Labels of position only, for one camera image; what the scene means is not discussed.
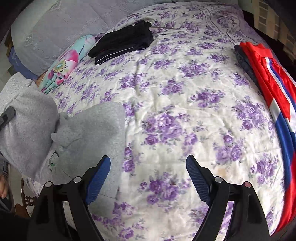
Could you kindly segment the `person's left hand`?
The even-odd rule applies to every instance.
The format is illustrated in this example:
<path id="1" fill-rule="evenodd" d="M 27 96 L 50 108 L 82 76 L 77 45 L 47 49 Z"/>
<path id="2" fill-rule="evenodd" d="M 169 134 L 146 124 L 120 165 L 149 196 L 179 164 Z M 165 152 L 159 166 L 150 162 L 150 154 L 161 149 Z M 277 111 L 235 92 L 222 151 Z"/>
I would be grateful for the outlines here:
<path id="1" fill-rule="evenodd" d="M 0 178 L 0 197 L 1 198 L 6 198 L 8 192 L 9 192 L 8 182 L 5 179 L 4 175 L 1 174 L 1 178 Z"/>

